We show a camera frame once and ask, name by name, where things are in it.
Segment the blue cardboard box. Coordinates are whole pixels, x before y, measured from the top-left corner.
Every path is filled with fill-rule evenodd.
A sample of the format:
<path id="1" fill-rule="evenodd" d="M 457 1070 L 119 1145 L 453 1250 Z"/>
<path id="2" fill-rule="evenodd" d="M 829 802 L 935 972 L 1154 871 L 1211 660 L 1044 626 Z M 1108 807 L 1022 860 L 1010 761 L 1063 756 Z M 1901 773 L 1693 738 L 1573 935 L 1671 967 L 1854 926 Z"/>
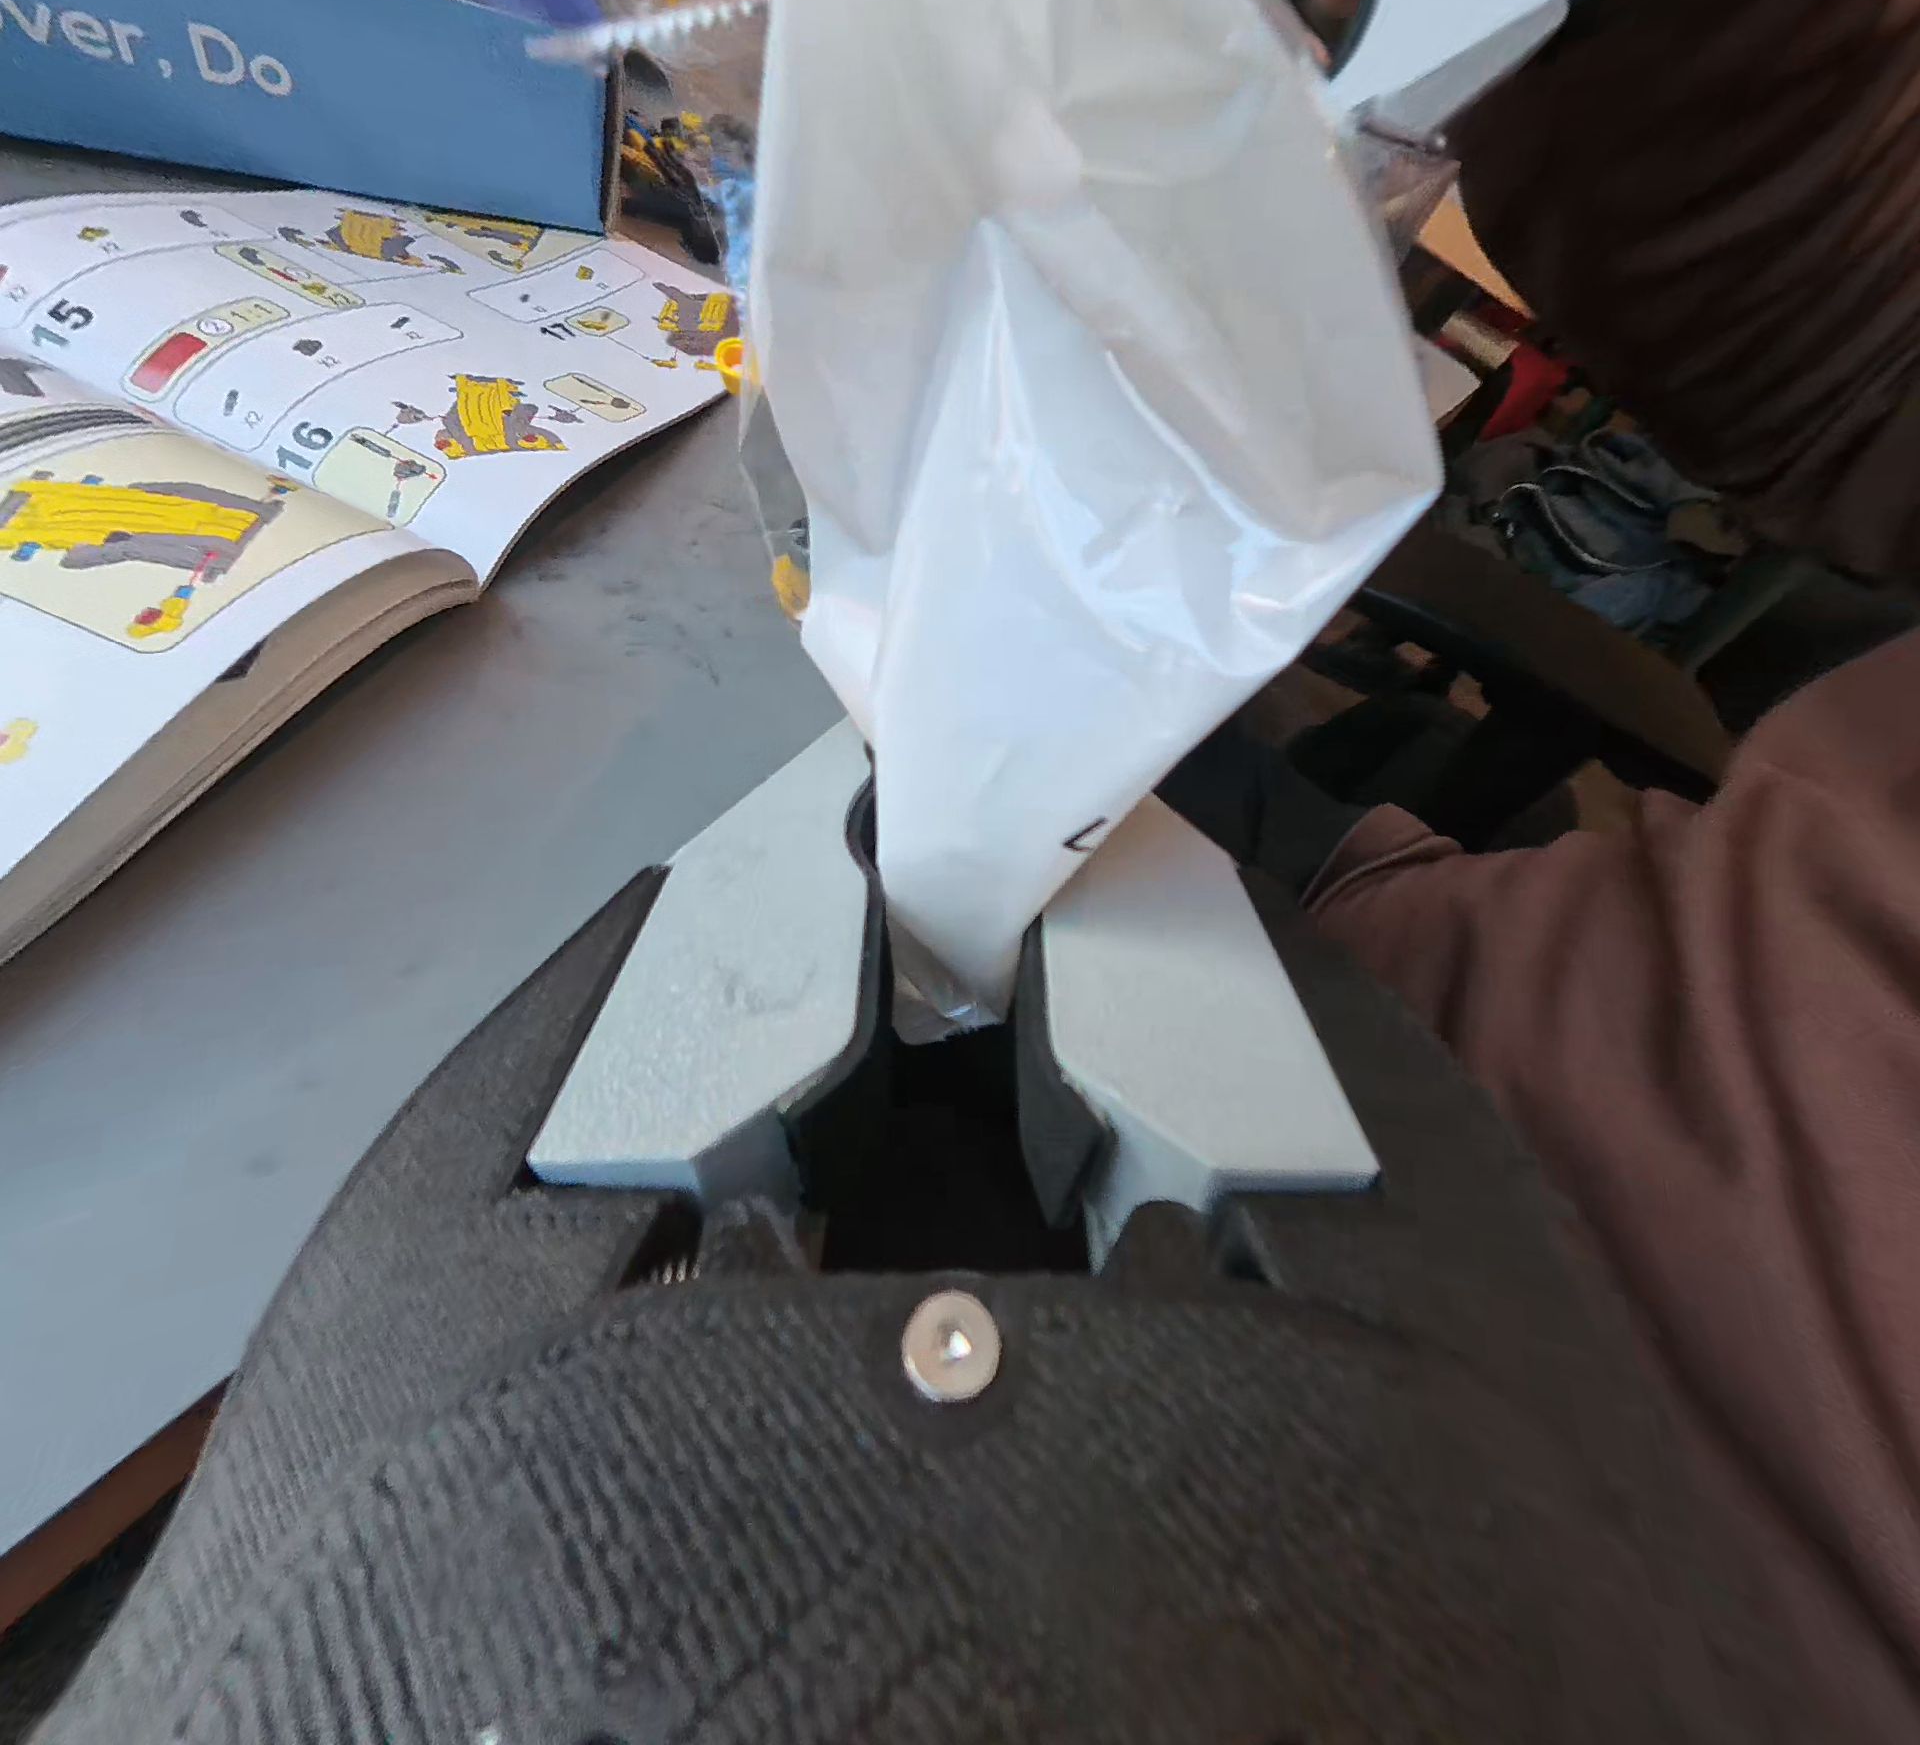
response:
<path id="1" fill-rule="evenodd" d="M 4 141 L 521 222 L 613 221 L 594 0 L 2 0 Z"/>

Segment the black backpack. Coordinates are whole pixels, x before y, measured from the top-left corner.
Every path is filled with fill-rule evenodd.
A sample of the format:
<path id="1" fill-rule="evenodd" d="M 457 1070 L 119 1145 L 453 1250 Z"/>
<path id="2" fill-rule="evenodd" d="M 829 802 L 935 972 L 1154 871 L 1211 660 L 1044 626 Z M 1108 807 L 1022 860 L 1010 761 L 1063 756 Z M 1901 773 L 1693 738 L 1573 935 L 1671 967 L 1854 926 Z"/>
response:
<path id="1" fill-rule="evenodd" d="M 1460 484 L 1504 558 L 1648 644 L 1689 628 L 1748 544 L 1723 501 L 1634 430 L 1485 441 Z"/>

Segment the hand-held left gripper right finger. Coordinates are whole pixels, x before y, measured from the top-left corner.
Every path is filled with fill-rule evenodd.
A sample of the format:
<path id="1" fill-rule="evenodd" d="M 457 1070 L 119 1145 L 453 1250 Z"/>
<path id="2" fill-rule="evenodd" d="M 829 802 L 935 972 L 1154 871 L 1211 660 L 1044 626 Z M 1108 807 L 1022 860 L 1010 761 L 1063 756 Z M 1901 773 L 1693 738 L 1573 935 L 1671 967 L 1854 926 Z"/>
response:
<path id="1" fill-rule="evenodd" d="M 1019 946 L 1019 1155 L 1045 1223 L 1369 1191 L 1381 1161 L 1225 848 L 1131 816 Z"/>

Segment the building instruction booklet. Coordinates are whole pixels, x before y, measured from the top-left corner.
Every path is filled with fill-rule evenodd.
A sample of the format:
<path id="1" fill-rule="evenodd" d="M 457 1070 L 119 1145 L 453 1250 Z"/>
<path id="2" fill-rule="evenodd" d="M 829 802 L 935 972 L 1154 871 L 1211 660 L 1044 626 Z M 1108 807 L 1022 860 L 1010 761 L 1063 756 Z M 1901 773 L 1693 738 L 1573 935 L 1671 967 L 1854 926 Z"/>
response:
<path id="1" fill-rule="evenodd" d="M 635 242 L 315 190 L 4 206 L 2 955 L 738 365 Z"/>

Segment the clear bag of wheel parts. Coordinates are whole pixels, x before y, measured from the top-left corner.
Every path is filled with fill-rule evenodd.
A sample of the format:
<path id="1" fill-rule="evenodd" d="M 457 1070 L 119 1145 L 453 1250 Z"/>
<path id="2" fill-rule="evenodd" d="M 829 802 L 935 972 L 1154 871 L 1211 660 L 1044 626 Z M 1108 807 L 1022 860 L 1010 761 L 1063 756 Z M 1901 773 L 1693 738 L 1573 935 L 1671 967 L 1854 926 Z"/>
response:
<path id="1" fill-rule="evenodd" d="M 923 1006 L 1429 510 L 1403 294 L 1285 0 L 772 0 L 749 345 Z"/>

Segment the grey desk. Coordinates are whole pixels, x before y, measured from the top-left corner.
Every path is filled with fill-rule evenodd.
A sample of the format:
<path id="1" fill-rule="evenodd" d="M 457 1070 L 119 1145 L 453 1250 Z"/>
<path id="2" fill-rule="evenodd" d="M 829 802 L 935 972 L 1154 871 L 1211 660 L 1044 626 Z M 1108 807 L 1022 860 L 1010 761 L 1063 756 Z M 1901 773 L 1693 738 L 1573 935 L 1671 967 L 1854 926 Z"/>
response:
<path id="1" fill-rule="evenodd" d="M 4 1626 L 194 1468 L 302 1237 L 446 1051 L 836 718 L 711 411 L 4 967 Z"/>

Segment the pile of small bricks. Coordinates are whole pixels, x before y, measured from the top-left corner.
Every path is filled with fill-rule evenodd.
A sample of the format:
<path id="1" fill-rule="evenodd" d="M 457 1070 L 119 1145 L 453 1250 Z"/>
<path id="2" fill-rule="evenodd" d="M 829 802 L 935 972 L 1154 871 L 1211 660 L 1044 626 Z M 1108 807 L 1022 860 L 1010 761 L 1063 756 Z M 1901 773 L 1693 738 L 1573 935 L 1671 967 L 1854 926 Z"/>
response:
<path id="1" fill-rule="evenodd" d="M 757 231 L 757 128 L 727 114 L 629 110 L 619 130 L 621 205 L 672 226 L 734 292 L 749 285 Z"/>

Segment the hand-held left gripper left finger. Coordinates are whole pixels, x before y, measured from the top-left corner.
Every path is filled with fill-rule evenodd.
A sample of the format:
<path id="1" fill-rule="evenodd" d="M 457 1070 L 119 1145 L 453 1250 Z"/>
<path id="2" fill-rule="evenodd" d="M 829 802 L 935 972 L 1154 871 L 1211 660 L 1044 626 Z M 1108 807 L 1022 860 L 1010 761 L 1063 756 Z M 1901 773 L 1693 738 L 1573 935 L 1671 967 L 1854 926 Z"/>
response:
<path id="1" fill-rule="evenodd" d="M 805 1200 L 805 1116 L 875 1036 L 871 768 L 839 722 L 672 857 L 528 1150 L 539 1182 Z"/>

